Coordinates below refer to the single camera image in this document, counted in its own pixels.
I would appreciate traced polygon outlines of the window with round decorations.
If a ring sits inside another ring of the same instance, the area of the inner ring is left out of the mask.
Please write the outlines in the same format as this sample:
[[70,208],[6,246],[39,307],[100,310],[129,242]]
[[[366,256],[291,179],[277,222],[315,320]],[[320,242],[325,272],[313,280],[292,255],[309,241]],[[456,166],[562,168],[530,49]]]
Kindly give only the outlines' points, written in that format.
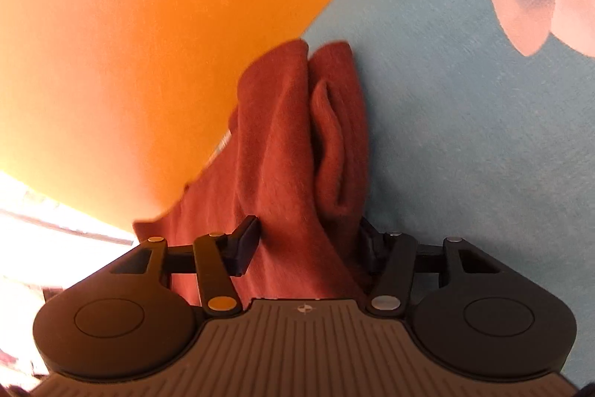
[[30,390],[47,368],[33,320],[44,303],[128,252],[132,233],[1,174],[1,384]]

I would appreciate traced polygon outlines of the dark red knit sweater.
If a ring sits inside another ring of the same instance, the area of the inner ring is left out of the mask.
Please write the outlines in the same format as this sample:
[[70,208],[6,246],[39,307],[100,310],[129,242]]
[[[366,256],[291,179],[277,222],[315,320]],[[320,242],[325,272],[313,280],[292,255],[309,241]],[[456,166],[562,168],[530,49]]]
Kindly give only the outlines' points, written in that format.
[[261,238],[234,280],[254,298],[363,300],[370,278],[358,244],[368,192],[366,111],[348,43],[310,50],[300,39],[268,51],[242,74],[222,151],[151,221],[139,240],[187,245],[229,233],[248,215]]

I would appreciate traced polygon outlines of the blue floral bed sheet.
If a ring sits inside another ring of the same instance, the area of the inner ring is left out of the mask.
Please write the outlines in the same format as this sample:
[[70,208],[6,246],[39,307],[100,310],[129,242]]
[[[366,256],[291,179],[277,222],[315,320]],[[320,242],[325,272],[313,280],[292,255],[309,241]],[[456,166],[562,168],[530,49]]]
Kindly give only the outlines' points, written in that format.
[[594,378],[594,0],[334,0],[368,109],[366,215],[462,237],[560,296]]

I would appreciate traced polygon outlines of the orange headboard panel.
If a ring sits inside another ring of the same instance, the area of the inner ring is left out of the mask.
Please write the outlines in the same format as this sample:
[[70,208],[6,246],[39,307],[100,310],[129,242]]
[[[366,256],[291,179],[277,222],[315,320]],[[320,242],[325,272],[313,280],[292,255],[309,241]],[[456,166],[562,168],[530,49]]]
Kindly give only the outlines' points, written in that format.
[[169,209],[252,60],[331,0],[1,0],[1,168],[121,229]]

